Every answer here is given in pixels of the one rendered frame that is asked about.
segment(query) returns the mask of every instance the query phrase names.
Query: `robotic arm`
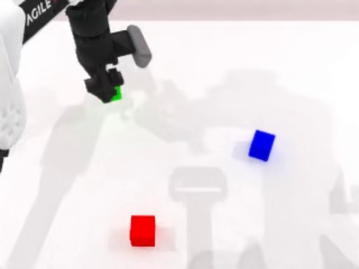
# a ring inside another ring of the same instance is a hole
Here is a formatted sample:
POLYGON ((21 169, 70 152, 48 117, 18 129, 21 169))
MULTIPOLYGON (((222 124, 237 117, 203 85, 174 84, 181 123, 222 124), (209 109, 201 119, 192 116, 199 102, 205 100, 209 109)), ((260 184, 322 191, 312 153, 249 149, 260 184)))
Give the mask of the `robotic arm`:
POLYGON ((113 67, 119 57, 131 54, 140 68, 150 63, 150 49, 137 26, 111 33, 108 15, 116 1, 25 0, 17 6, 0 0, 0 172, 25 129, 25 102, 16 77, 21 48, 65 8, 77 59, 89 75, 86 89, 102 102, 121 98, 124 79, 113 67))

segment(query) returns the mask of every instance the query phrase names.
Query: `red block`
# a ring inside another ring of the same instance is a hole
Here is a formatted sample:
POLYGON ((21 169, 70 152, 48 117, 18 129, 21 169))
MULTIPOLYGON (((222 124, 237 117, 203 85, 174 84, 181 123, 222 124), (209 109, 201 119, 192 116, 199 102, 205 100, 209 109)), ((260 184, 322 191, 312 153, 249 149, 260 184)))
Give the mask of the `red block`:
POLYGON ((154 247, 155 217, 131 216, 130 241, 133 247, 154 247))

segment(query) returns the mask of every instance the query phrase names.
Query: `green block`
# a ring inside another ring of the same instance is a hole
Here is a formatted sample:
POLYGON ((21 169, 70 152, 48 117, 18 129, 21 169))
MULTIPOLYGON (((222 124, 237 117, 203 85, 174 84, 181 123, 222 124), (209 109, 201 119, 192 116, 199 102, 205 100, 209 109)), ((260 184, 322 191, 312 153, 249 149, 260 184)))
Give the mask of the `green block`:
POLYGON ((121 86, 115 87, 115 90, 116 90, 116 95, 112 97, 111 102, 122 99, 121 86))

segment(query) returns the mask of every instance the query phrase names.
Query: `cube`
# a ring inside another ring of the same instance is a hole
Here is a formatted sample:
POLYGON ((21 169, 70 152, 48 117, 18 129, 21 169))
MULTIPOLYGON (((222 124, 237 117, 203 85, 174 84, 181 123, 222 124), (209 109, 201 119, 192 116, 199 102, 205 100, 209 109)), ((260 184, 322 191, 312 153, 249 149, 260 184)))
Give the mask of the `cube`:
POLYGON ((252 140, 249 156, 262 161, 268 161, 274 139, 275 135, 257 130, 252 140))
POLYGON ((130 242, 133 247, 155 246, 154 216, 131 216, 130 242))

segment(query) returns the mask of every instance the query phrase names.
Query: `blue cube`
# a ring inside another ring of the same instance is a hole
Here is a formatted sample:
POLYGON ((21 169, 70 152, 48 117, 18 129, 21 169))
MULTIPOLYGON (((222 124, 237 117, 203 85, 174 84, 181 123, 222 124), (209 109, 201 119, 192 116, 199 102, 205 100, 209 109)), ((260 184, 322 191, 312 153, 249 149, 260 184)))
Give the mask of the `blue cube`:
POLYGON ((268 161, 275 135, 257 130, 252 140, 249 156, 268 161))

